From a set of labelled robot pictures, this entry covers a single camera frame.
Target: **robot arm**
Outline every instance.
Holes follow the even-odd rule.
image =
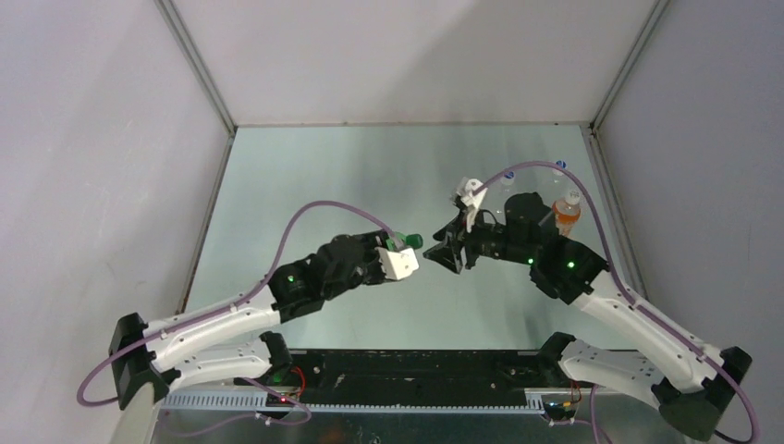
[[[640,352],[628,357],[594,348],[570,335],[556,333],[540,351],[543,370],[591,382],[627,394],[656,408],[680,432],[708,440],[734,396],[729,384],[705,362],[710,357],[740,382],[751,357],[739,348],[724,351],[686,331],[656,310],[631,287],[622,297],[607,261],[585,245],[560,236],[552,210],[536,193],[516,194],[504,206],[506,225],[485,220],[482,182],[461,182],[455,205],[458,216],[434,235],[440,241],[426,251],[454,273],[471,269],[479,257],[531,267],[530,277],[544,294],[577,307],[628,338]],[[697,356],[643,311],[689,338],[702,351]]]
[[[218,344],[317,312],[324,302],[360,285],[407,278],[419,268],[414,248],[422,246],[422,238],[400,237],[406,243],[403,248],[396,247],[384,231],[337,236],[315,254],[280,266],[267,286],[245,303],[219,302],[149,324],[135,313],[120,318],[109,354],[158,335],[112,363],[120,409],[125,409],[136,391],[148,382],[153,383],[154,399],[159,401],[170,391],[193,384],[287,371],[291,356],[279,334],[266,331],[240,345]],[[227,305],[230,310],[201,319]],[[173,333],[158,334],[194,320]]]

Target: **glass tabletop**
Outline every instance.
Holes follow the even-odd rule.
[[[594,197],[619,259],[579,126],[241,128],[187,311],[236,296],[260,280],[287,222],[308,202],[352,204],[396,231],[421,233],[427,249],[435,245],[432,234],[457,214],[449,196],[463,177],[484,181],[529,160],[566,162]],[[558,197],[548,187],[552,178],[547,168],[522,170],[514,191],[539,191],[550,204]],[[337,234],[375,229],[347,211],[315,208],[291,231],[281,264],[314,253]],[[586,205],[570,236],[602,252]],[[480,258],[458,276],[423,259],[421,251],[420,269],[404,281],[348,291],[276,331],[290,348],[537,349],[555,331],[602,348],[632,348],[587,314],[546,297],[529,280],[527,266]]]

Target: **white wall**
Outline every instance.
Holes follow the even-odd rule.
[[[240,125],[587,121],[653,3],[177,2]]]
[[[0,441],[106,442],[77,385],[174,311],[227,136],[152,0],[2,2],[0,73]]]
[[[743,386],[771,443],[784,435],[782,79],[780,2],[673,2],[600,132],[651,300],[752,355]],[[748,437],[739,402],[720,429]]]

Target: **white plastic part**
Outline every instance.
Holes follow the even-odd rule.
[[[381,268],[388,279],[402,280],[419,269],[419,261],[412,248],[400,252],[390,252],[381,247],[376,247],[376,250],[381,259]]]
[[[145,337],[152,335],[161,328],[170,327],[183,320],[192,319],[195,316],[212,311],[218,306],[225,306],[229,302],[223,301],[193,313],[179,314],[167,319],[152,321],[143,334]],[[272,295],[272,291],[269,290],[269,287],[264,287],[250,301],[234,307],[227,313],[220,314],[174,333],[169,333],[164,338],[150,341],[147,344],[147,350],[155,352],[153,366],[159,372],[164,372],[215,344],[225,342],[244,333],[251,333],[279,325],[280,314],[272,309],[274,302],[275,298]]]
[[[171,383],[169,391],[235,377],[259,377],[272,367],[269,359],[267,345],[258,338],[238,345],[210,347],[175,366],[180,376]]]
[[[281,392],[284,388],[271,387]],[[232,389],[208,388],[204,386],[186,388],[170,393],[161,402],[166,410],[201,410],[222,412],[290,412],[291,406],[275,403],[267,405],[267,392],[256,388]],[[368,405],[368,404],[312,404],[307,406],[313,413],[451,413],[451,414],[544,414],[542,394],[526,391],[527,405],[510,406],[427,406],[427,405]]]
[[[482,182],[478,179],[463,178],[458,185],[455,193],[460,197],[460,200],[466,206],[466,231],[471,232],[473,221],[476,220],[476,215],[479,214],[479,208],[482,206],[482,200],[487,194],[487,189],[474,194],[482,186]]]
[[[606,351],[577,339],[564,349],[558,364],[569,379],[590,381],[659,407],[651,386],[664,374],[641,353]]]
[[[566,203],[571,205],[571,206],[579,204],[580,203],[580,199],[581,199],[581,196],[580,196],[580,192],[578,190],[569,190],[566,193],[566,196],[564,196],[564,200],[566,201]]]
[[[629,305],[616,287],[612,276],[606,271],[601,272],[594,279],[591,287],[594,289],[593,293],[581,295],[574,300],[572,305],[614,328],[624,338],[632,341],[637,350],[654,363],[654,366],[667,377],[675,389],[683,393],[693,393],[703,389],[702,382],[705,378],[716,377],[716,370],[711,368],[704,359],[696,356],[680,341],[654,324],[648,317],[640,313],[639,308],[645,307],[657,315],[681,335],[690,339],[703,351],[704,356],[710,356],[719,365],[722,365],[724,360],[719,355],[720,349],[695,337],[627,286],[629,293],[636,298],[635,303]]]

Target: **purple cable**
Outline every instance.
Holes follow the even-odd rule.
[[[529,168],[529,167],[548,167],[548,168],[556,169],[556,170],[564,173],[568,178],[570,178],[574,182],[575,185],[577,185],[577,188],[580,189],[580,192],[585,197],[585,201],[588,203],[588,206],[591,208],[591,213],[592,213],[592,215],[594,217],[594,222],[596,224],[596,228],[599,231],[599,239],[602,242],[602,249],[605,252],[605,257],[607,259],[607,264],[610,267],[610,276],[612,276],[613,282],[615,282],[615,285],[618,287],[620,293],[623,295],[623,298],[626,299],[626,301],[628,303],[634,305],[634,303],[636,302],[636,298],[634,298],[634,296],[632,296],[626,290],[626,286],[623,285],[623,281],[620,279],[620,275],[618,273],[617,268],[615,267],[615,263],[613,261],[612,254],[610,253],[609,242],[607,242],[607,236],[606,236],[605,230],[604,230],[604,228],[602,228],[602,222],[601,222],[601,220],[599,220],[599,213],[596,211],[596,205],[594,204],[594,200],[591,198],[591,195],[588,193],[588,190],[585,188],[585,186],[582,184],[582,182],[580,182],[580,180],[577,179],[577,176],[572,174],[571,171],[568,171],[568,170],[566,170],[564,168],[561,168],[560,166],[558,166],[558,165],[556,165],[554,163],[551,163],[551,162],[543,162],[543,161],[522,162],[522,163],[510,166],[510,167],[504,169],[503,171],[500,171],[499,173],[495,174],[492,178],[488,179],[482,186],[480,186],[478,189],[476,189],[476,191],[474,191],[473,194],[475,195],[475,194],[479,193],[480,191],[486,190],[487,187],[489,187],[491,184],[493,184],[497,180],[501,179],[505,174],[509,173],[510,171],[517,171],[517,170],[524,169],[524,168]],[[719,431],[715,431],[714,433],[716,434],[716,436],[718,436],[719,438],[722,438],[722,439],[724,439],[727,442],[730,442],[732,444],[752,444],[752,443],[757,442],[757,440],[760,437],[759,419],[757,418],[756,412],[754,411],[754,407],[752,406],[751,400],[746,395],[746,392],[743,391],[741,386],[737,382],[735,382],[735,379],[733,379],[732,376],[730,376],[723,368],[721,368],[721,365],[719,365],[712,358],[710,358],[709,356],[704,356],[704,353],[703,353],[702,349],[697,347],[693,342],[691,342],[685,336],[681,335],[678,332],[678,330],[676,330],[675,328],[673,328],[670,325],[668,325],[666,322],[664,322],[656,314],[652,313],[650,310],[648,310],[648,309],[646,309],[645,307],[642,307],[642,306],[637,307],[637,310],[640,310],[640,313],[645,315],[645,317],[650,319],[654,324],[658,325],[663,330],[665,330],[667,333],[672,335],[675,339],[680,341],[684,346],[686,346],[689,350],[691,350],[694,354],[696,354],[700,359],[704,359],[704,361],[708,365],[710,365],[711,368],[716,370],[717,374],[720,375],[721,377],[723,377],[728,382],[729,386],[732,387],[732,389],[735,390],[736,393],[738,393],[738,398],[741,399],[741,402],[743,403],[743,407],[746,409],[746,412],[749,415],[749,422],[752,425],[752,434],[751,434],[751,436],[748,439],[746,439],[746,440],[740,440],[740,439],[728,437],[727,435],[725,435],[725,434],[723,434],[723,433],[721,433]]]
[[[273,396],[275,396],[277,398],[285,398],[285,396],[283,396],[282,394],[272,390],[271,388],[268,388],[266,386],[263,386],[263,385],[259,384],[258,382],[256,382],[255,379],[250,379],[248,377],[243,377],[243,379],[245,379],[245,381],[253,384],[255,387],[257,387],[259,389],[262,389],[262,390],[266,391],[267,393],[269,393],[269,394],[271,394],[271,395],[273,395]],[[263,415],[261,413],[240,413],[240,414],[231,416],[231,417],[229,417],[227,419],[224,419],[223,421],[220,421],[218,423],[210,425],[210,426],[208,426],[206,428],[203,428],[202,430],[196,430],[196,431],[193,431],[193,432],[177,432],[176,430],[172,430],[171,428],[169,428],[169,426],[164,421],[159,421],[158,424],[160,424],[161,428],[163,428],[166,431],[166,433],[168,433],[169,435],[172,435],[174,437],[179,437],[179,438],[192,438],[192,437],[198,437],[200,435],[206,435],[206,434],[208,434],[210,432],[213,432],[213,431],[217,430],[218,428],[220,428],[222,426],[225,426],[227,424],[233,423],[235,421],[239,421],[240,419],[248,419],[248,418],[263,419],[265,422],[268,421],[271,424],[280,424],[282,426],[299,426],[300,424],[305,424],[305,423],[307,423],[308,421],[311,420],[311,418],[313,417],[313,413],[311,412],[310,409],[308,409],[305,406],[305,404],[303,404],[303,403],[301,403],[301,402],[299,402],[299,401],[297,401],[297,400],[295,400],[293,398],[288,398],[288,402],[291,402],[291,404],[293,404],[295,407],[298,407],[300,410],[302,410],[305,413],[306,416],[304,418],[298,419],[296,421],[283,421],[283,420],[280,420],[280,419],[271,418],[271,417]]]
[[[596,444],[602,444],[602,441],[599,440],[599,430],[601,428],[596,423],[596,391],[598,389],[599,387],[596,384],[591,387],[591,396],[588,397],[588,403],[591,407],[591,428],[594,430],[594,441],[596,441]]]
[[[182,321],[179,324],[174,324],[173,326],[167,328],[165,332],[163,331],[163,329],[158,330],[153,334],[145,338],[139,339],[136,342],[131,343],[127,347],[118,350],[116,353],[112,354],[108,358],[101,361],[100,364],[96,365],[95,368],[93,368],[92,371],[87,375],[87,377],[85,377],[84,380],[81,381],[81,384],[79,384],[79,388],[77,389],[77,393],[76,393],[77,402],[84,407],[100,407],[102,405],[111,404],[112,402],[117,401],[117,397],[109,398],[106,400],[100,400],[100,401],[88,401],[84,398],[84,391],[87,389],[87,386],[90,385],[92,380],[95,379],[95,377],[111,363],[125,356],[126,354],[132,352],[133,350],[138,349],[142,345],[160,338],[160,336],[163,333],[166,334],[174,333],[175,331],[178,331],[182,328],[190,327],[204,320],[226,313],[231,310],[232,305],[241,305],[249,301],[250,299],[252,299],[257,294],[259,294],[259,292],[267,285],[267,282],[269,282],[269,279],[272,277],[273,272],[277,269],[277,264],[280,262],[280,256],[283,254],[283,248],[286,246],[286,241],[288,240],[288,234],[291,232],[291,229],[294,227],[294,224],[297,222],[297,219],[299,219],[300,216],[302,216],[302,214],[304,214],[306,211],[310,210],[311,208],[314,208],[315,206],[336,206],[337,208],[342,208],[344,210],[351,211],[351,213],[355,213],[359,216],[364,217],[365,219],[375,223],[382,230],[386,231],[386,233],[389,234],[389,237],[393,240],[393,242],[395,242],[396,245],[399,246],[401,244],[400,239],[398,239],[398,235],[395,234],[395,231],[393,231],[392,228],[390,228],[387,224],[379,220],[377,217],[371,215],[370,213],[362,211],[361,209],[355,206],[349,205],[347,203],[341,203],[335,201],[314,201],[308,203],[304,205],[302,208],[300,208],[299,210],[297,210],[297,213],[295,213],[294,216],[291,218],[291,220],[288,221],[288,225],[286,225],[286,229],[283,231],[283,236],[280,238],[280,243],[278,244],[277,252],[275,253],[275,259],[273,259],[269,271],[264,276],[264,279],[262,279],[261,282],[259,282],[255,287],[253,287],[253,289],[249,291],[248,294],[241,296],[239,299],[227,304],[226,306],[216,308],[212,312],[196,316],[186,321]]]

